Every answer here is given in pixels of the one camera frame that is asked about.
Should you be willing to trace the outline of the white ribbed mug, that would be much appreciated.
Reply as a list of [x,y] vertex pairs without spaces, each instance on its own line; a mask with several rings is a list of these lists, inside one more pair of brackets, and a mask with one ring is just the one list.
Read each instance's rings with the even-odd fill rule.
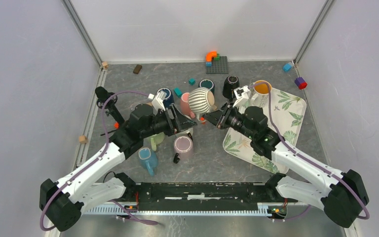
[[190,110],[196,115],[198,121],[201,121],[203,114],[217,109],[214,94],[205,87],[199,87],[190,92],[188,103]]

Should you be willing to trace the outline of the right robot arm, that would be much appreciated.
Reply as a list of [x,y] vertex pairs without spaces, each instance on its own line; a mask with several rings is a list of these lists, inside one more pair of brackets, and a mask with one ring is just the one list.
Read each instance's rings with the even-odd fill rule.
[[271,201],[291,198],[317,207],[337,225],[349,228],[356,219],[368,220],[369,197],[361,175],[343,172],[319,162],[290,144],[263,109],[250,106],[240,113],[225,105],[204,118],[219,129],[232,128],[251,139],[250,146],[260,156],[282,164],[306,179],[301,182],[277,173],[265,188]]

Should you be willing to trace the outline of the white floral mug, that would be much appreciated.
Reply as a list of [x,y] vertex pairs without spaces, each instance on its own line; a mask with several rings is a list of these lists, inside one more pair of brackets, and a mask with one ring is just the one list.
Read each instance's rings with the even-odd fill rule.
[[269,99],[269,92],[272,90],[272,86],[265,80],[258,80],[254,82],[252,97],[250,99],[250,106],[263,107],[266,105]]

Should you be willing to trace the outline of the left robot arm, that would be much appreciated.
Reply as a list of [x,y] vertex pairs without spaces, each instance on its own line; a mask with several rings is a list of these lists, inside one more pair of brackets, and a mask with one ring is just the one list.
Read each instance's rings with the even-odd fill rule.
[[55,182],[51,179],[42,182],[39,192],[40,228],[43,231],[56,228],[63,232],[71,228],[82,213],[104,202],[117,198],[130,201],[135,196],[135,187],[119,178],[112,178],[106,184],[93,184],[138,151],[145,138],[159,133],[173,136],[196,125],[173,104],[157,114],[148,104],[137,105],[129,119],[93,157]]

